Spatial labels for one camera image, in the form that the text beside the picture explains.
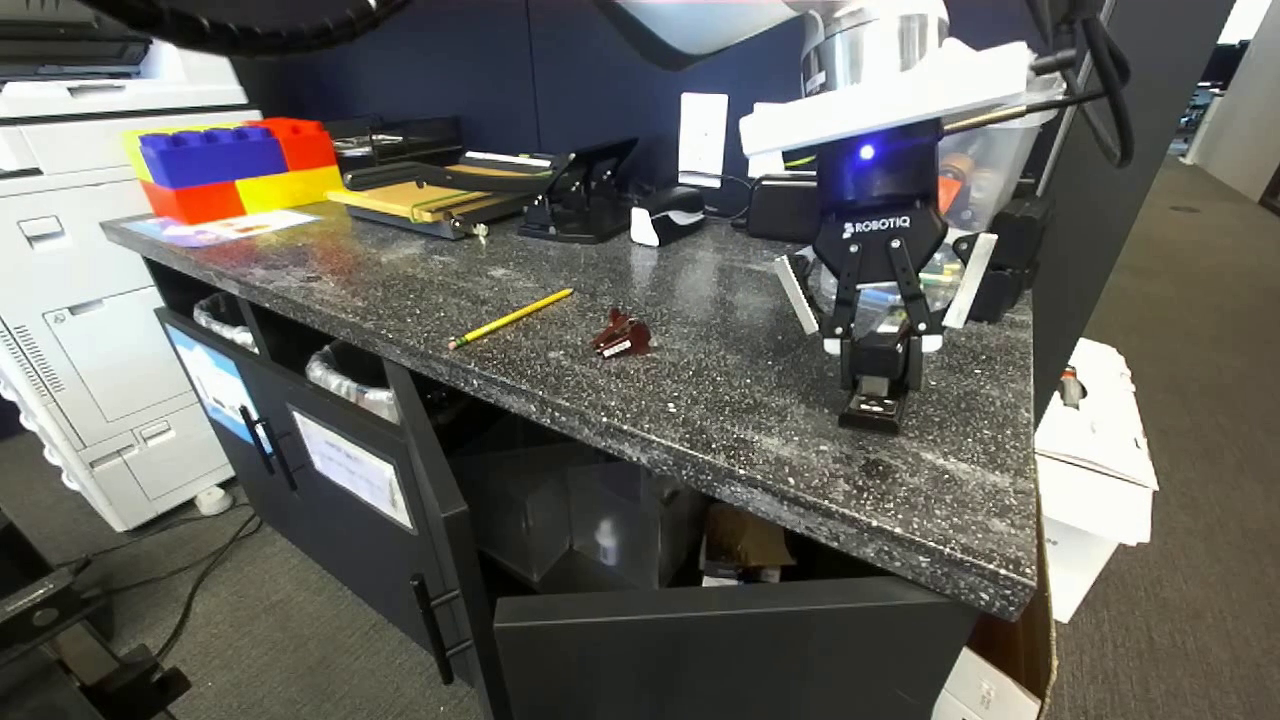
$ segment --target white paper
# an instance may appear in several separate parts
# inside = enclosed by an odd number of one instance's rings
[[[634,209],[634,245],[661,249],[650,209]]]
[[[980,291],[980,285],[989,277],[989,262],[996,256],[996,239],[999,239],[996,232],[980,232],[978,236],[978,245],[968,253],[968,262],[965,262],[965,277],[960,277],[960,291],[956,291],[956,300],[951,300],[951,308],[943,314],[943,326],[965,326],[968,323],[972,300],[978,300],[978,291]]]
[[[359,443],[328,432],[303,412],[293,412],[314,467],[328,476],[335,486],[359,497],[369,506],[383,510],[390,519],[413,531],[413,516],[406,506],[402,476],[390,459],[363,453]]]
[[[1036,462],[1046,519],[1060,519],[1117,544],[1152,544],[1152,486],[1122,484],[1046,457]]]
[[[1109,344],[1079,341],[1071,368],[1089,396],[1079,406],[1066,399],[1047,402],[1036,428],[1036,453],[1147,491],[1159,486],[1124,357]]]
[[[680,91],[680,183],[722,187],[730,96]]]
[[[943,691],[933,702],[933,720],[1036,720],[1041,697],[1019,687],[996,665],[960,647]]]

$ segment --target black speckled countertop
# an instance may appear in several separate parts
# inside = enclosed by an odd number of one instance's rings
[[[835,361],[774,277],[783,245],[708,227],[671,249],[491,232],[440,245],[309,209],[314,225],[216,249],[104,225],[156,262],[372,349],[563,436],[677,476],[940,597],[1019,617],[1036,593],[1034,323],[972,323],[929,357],[902,436],[835,422]],[[460,335],[560,285],[574,300],[486,344]],[[622,302],[652,357],[596,361]]]

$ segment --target pencil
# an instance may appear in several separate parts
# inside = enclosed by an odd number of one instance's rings
[[[491,331],[501,331],[501,326],[521,323],[526,314],[535,314],[535,313],[543,313],[543,308],[553,308],[553,302],[570,300],[570,294],[574,294],[574,287],[558,287],[553,294],[539,294],[539,300],[534,300],[534,302],[526,302],[526,308],[515,308],[515,313],[508,313],[508,314],[501,314],[501,321],[490,321],[490,323],[472,326],[470,335],[450,341],[450,349],[477,344],[477,341],[486,341],[486,335],[491,335]]]

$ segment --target cable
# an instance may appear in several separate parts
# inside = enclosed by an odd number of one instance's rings
[[[0,667],[13,665],[13,661],[21,661],[21,655],[28,655],[28,651],[40,647],[40,644],[50,644],[50,640],[51,640],[56,630],[65,630],[70,622],[102,611],[108,600],[118,600],[118,597],[125,597],[125,593],[135,593],[135,587],[149,587],[149,583],[166,583],[166,579],[186,577],[186,571],[194,571],[194,567],[204,562],[202,577],[194,579],[188,597],[186,597],[181,619],[174,622],[174,630],[166,635],[166,644],[161,644],[161,651],[156,651],[156,655],[166,661],[166,655],[177,647],[181,630],[188,626],[204,579],[237,552],[241,539],[256,536],[259,527],[264,527],[259,516],[243,516],[243,523],[241,523],[216,552],[204,552],[204,556],[197,556],[197,560],[188,560],[188,562],[181,562],[181,567],[167,567],[167,571],[161,571],[161,577],[134,579],[134,583],[108,587],[108,593],[102,593],[102,597],[88,597],[86,609],[76,609],[76,611],[65,617],[61,622],[45,626],[40,635],[23,640],[21,647],[3,647],[3,651],[0,651]]]
[[[1079,116],[1091,139],[1103,149],[1103,155],[1122,166],[1134,160],[1134,116],[1124,105],[1130,61],[1095,15],[1085,21],[1085,43],[1089,43],[1095,81],[1103,83],[1117,136],[1103,130],[1099,116],[1091,111],[1095,105],[1085,105]]]
[[[177,519],[161,519],[161,523],[153,523],[153,527],[143,527],[143,531],[129,536],[125,544],[112,544],[112,548],[102,548],[102,552],[88,552],[88,556],[65,560],[65,562],[56,562],[56,567],[73,567],[73,562],[79,562],[79,571],[86,571],[86,567],[94,567],[94,562],[95,562],[95,560],[104,560],[104,556],[118,556],[118,552],[141,548],[143,539],[161,539],[161,536],[167,536],[167,531],[177,531],[177,527],[216,523],[216,519],[224,519],[224,516],[177,516]]]
[[[197,556],[197,560],[188,560],[188,562],[177,562],[177,567],[167,567],[167,571],[161,571],[161,577],[143,577],[143,579],[119,583],[119,587],[108,587],[104,597],[129,597],[129,593],[135,593],[135,587],[166,583],[166,579],[174,579],[174,577],[186,577],[186,571],[216,560],[230,544],[247,539],[247,536],[259,531],[259,527],[243,531],[251,519],[259,519],[259,516],[243,516],[243,523],[241,523],[241,527],[231,531],[231,539],[224,539],[221,548],[214,548],[214,552],[204,552],[204,556]]]
[[[156,661],[167,661],[167,651],[174,651],[177,640],[186,635],[186,626],[188,626],[188,619],[194,619],[194,611],[197,611],[197,597],[202,597],[204,579],[237,552],[241,539],[256,536],[259,527],[264,527],[264,519],[259,519],[259,516],[247,516],[247,519],[237,527],[237,536],[231,536],[224,548],[214,552],[214,560],[209,560],[209,562],[202,567],[202,577],[194,579],[188,600],[186,600],[174,630],[167,630],[166,644],[156,647]]]

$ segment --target black machine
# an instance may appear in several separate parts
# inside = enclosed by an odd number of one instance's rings
[[[637,139],[570,150],[553,183],[534,196],[521,236],[612,239],[628,227],[628,155]]]
[[[194,682],[149,647],[118,655],[95,630],[104,597],[76,587],[79,567],[50,567],[0,516],[0,716],[149,720]]]

